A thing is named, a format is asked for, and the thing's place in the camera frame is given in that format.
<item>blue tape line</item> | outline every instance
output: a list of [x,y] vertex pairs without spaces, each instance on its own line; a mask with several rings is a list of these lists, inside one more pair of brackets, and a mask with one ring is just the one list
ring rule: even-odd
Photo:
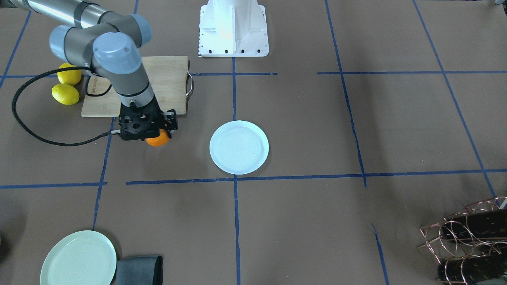
[[58,184],[24,184],[24,185],[0,185],[0,189],[27,189],[27,188],[61,188],[61,187],[86,187],[106,185],[107,182],[92,183],[58,183]]
[[192,73],[192,76],[232,76],[232,73]]
[[9,62],[7,63],[7,67],[4,71],[4,76],[0,79],[0,88],[4,85],[5,78],[7,76],[7,73],[9,72],[9,69],[11,68],[12,61],[14,60],[14,56],[16,55],[16,51],[18,50],[19,43],[21,42],[21,38],[23,37],[23,34],[25,33],[26,26],[28,26],[28,21],[30,20],[31,11],[28,12],[28,15],[26,15],[25,23],[23,24],[23,28],[21,29],[21,32],[19,33],[18,40],[16,41],[16,44],[14,45],[14,49],[12,50],[11,57],[9,58]]
[[[441,74],[442,72],[434,71],[393,71],[393,72],[342,72],[345,75],[355,74]],[[317,72],[318,75],[339,75],[340,72]]]
[[241,285],[241,258],[239,249],[238,176],[234,175],[234,217],[236,228],[236,284]]
[[504,74],[507,70],[485,70],[485,71],[445,71],[447,74]]
[[340,70],[340,77],[342,79],[343,93],[345,94],[345,101],[347,102],[347,109],[350,115],[350,125],[352,126],[352,132],[354,133],[355,145],[357,147],[357,156],[359,158],[359,165],[361,167],[361,173],[363,174],[363,182],[365,187],[368,186],[366,182],[365,167],[363,166],[363,158],[361,156],[361,149],[359,148],[359,140],[357,139],[357,133],[355,131],[354,117],[352,115],[352,108],[350,107],[350,101],[347,92],[347,86],[345,84],[345,77],[343,76],[342,62],[340,60],[340,53],[338,52],[338,45],[336,43],[335,30],[333,28],[333,22],[331,20],[331,13],[329,12],[328,0],[325,1],[325,9],[328,13],[329,28],[331,29],[331,36],[333,37],[333,44],[335,46],[336,60],[338,61],[338,69]]
[[236,73],[237,76],[259,76],[259,75],[278,75],[278,73],[255,72],[255,73]]
[[267,76],[278,75],[276,72],[256,72],[256,73],[191,73],[192,76]]
[[[115,126],[115,118],[113,118],[111,120],[111,126],[109,127],[109,131],[112,131],[113,128]],[[100,200],[100,197],[102,195],[102,182],[104,182],[104,177],[105,177],[105,170],[107,168],[107,159],[109,157],[109,150],[111,148],[111,140],[112,140],[113,136],[110,135],[108,138],[107,138],[107,146],[105,147],[105,155],[104,155],[104,164],[103,164],[103,167],[102,167],[102,173],[100,174],[100,182],[101,184],[98,186],[98,189],[97,189],[97,198],[95,199],[95,209],[94,209],[94,213],[93,213],[93,227],[92,227],[92,231],[95,230],[95,224],[97,222],[97,214],[98,214],[98,206],[99,206],[99,200]]]
[[486,169],[487,173],[501,173],[501,172],[507,172],[507,168],[504,169]]
[[238,181],[258,180],[300,180],[300,179],[326,179],[326,178],[352,178],[362,177],[361,173],[356,174],[327,174],[327,175],[295,175],[295,176],[264,176],[264,177],[239,177]]
[[236,58],[232,58],[232,108],[233,108],[233,114],[232,119],[233,121],[237,120],[236,117]]
[[384,252],[382,251],[382,245],[379,241],[379,235],[377,233],[377,229],[375,229],[375,226],[372,225],[373,232],[375,233],[375,240],[377,241],[377,248],[379,250],[379,256],[380,256],[380,263],[382,264],[382,271],[384,272],[384,280],[385,285],[389,285],[389,277],[387,276],[387,268],[385,267],[385,260],[384,260]]
[[[442,71],[342,72],[345,75],[367,74],[442,74]],[[444,71],[447,74],[505,74],[507,70]],[[318,75],[339,75],[340,72],[317,72]]]
[[449,92],[451,92],[451,96],[454,101],[454,105],[456,106],[456,109],[458,110],[459,117],[461,119],[461,122],[463,123],[463,127],[465,128],[466,135],[468,136],[468,139],[470,140],[470,143],[471,143],[474,153],[476,155],[477,161],[479,162],[479,165],[480,165],[481,170],[483,172],[484,178],[486,179],[486,183],[488,184],[489,191],[491,192],[491,195],[493,196],[493,198],[496,198],[496,194],[495,194],[495,191],[493,190],[493,186],[491,185],[491,182],[489,181],[489,178],[488,178],[488,174],[486,173],[486,170],[484,169],[484,165],[482,163],[481,157],[479,156],[479,152],[477,151],[477,147],[474,143],[474,140],[472,139],[472,135],[470,134],[470,130],[468,129],[468,126],[466,125],[465,118],[463,116],[463,113],[461,112],[461,108],[459,107],[458,100],[456,99],[456,96],[454,95],[454,91],[452,90],[451,83],[449,82],[449,79],[447,78],[447,75],[446,75],[446,72],[445,72],[444,67],[442,65],[442,62],[440,61],[440,57],[437,53],[437,49],[435,48],[435,45],[429,35],[429,31],[426,27],[426,24],[424,23],[424,19],[422,18],[421,11],[419,10],[419,7],[417,6],[416,1],[412,0],[412,2],[414,3],[417,14],[419,15],[419,19],[421,20],[422,27],[424,28],[424,31],[426,32],[426,36],[428,37],[429,43],[431,44],[431,48],[433,49],[435,57],[437,58],[437,62],[440,66],[440,69],[442,70],[442,74],[444,75],[444,79],[446,81],[447,88],[449,88]]
[[139,6],[139,0],[135,0],[134,14],[137,14],[137,7]]
[[126,185],[148,185],[148,184],[183,184],[183,183],[206,183],[206,182],[227,182],[233,178],[209,178],[209,179],[179,179],[179,180],[153,180],[153,181],[128,181]]
[[446,175],[446,174],[471,174],[471,173],[482,173],[482,170],[448,170],[448,171],[366,173],[366,176],[368,176],[368,177],[383,177],[383,176]]
[[[507,169],[487,169],[487,172],[507,172]],[[412,171],[412,172],[380,172],[365,173],[367,177],[386,176],[419,176],[419,175],[447,175],[447,174],[472,174],[482,173],[480,169],[471,170],[443,170],[443,171]],[[238,181],[261,181],[261,180],[302,180],[302,179],[337,179],[362,177],[361,173],[350,174],[324,174],[324,175],[292,175],[292,176],[261,176],[261,177],[238,177]],[[206,182],[230,182],[234,178],[209,178],[209,179],[184,179],[184,180],[155,180],[155,181],[130,181],[127,185],[149,185],[149,184],[180,184],[180,183],[206,183]]]

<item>wooden cutting board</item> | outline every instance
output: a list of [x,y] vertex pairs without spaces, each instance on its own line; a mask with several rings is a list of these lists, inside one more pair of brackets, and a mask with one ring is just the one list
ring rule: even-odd
[[[164,112],[175,109],[178,115],[186,114],[188,56],[145,56],[142,63],[160,109]],[[87,90],[90,94],[102,94],[109,85],[106,78],[91,77]],[[81,116],[117,117],[120,114],[120,104],[114,88],[101,97],[85,96]]]

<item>white plate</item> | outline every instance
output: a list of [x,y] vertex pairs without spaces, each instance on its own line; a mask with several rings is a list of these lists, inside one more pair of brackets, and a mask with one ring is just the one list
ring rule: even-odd
[[209,143],[213,162],[231,174],[247,174],[266,161],[269,143],[266,134],[246,121],[232,121],[218,128]]

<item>metal handle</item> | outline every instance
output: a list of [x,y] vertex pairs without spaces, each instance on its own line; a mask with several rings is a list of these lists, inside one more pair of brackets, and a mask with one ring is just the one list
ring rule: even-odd
[[194,93],[194,78],[192,77],[190,72],[187,71],[187,74],[189,75],[188,78],[190,78],[190,90],[187,91],[187,94],[185,95],[185,97],[188,99],[188,98],[190,98],[190,96],[192,96],[192,93]]

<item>white metal stand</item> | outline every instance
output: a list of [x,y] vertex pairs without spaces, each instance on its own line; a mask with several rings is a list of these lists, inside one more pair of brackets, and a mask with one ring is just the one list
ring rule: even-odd
[[266,9],[257,0],[209,0],[201,7],[199,56],[267,56]]

